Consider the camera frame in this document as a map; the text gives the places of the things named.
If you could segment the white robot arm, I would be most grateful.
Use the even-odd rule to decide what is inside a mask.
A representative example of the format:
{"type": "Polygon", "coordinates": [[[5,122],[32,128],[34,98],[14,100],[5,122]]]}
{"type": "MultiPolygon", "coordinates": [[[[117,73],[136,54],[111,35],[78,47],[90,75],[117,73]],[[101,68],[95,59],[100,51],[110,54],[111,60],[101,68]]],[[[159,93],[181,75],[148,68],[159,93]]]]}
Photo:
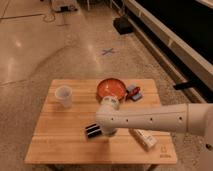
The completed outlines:
{"type": "Polygon", "coordinates": [[[96,122],[104,135],[117,128],[143,129],[203,136],[204,148],[213,151],[213,103],[191,103],[153,108],[118,109],[119,102],[104,97],[96,112],[96,122]]]}

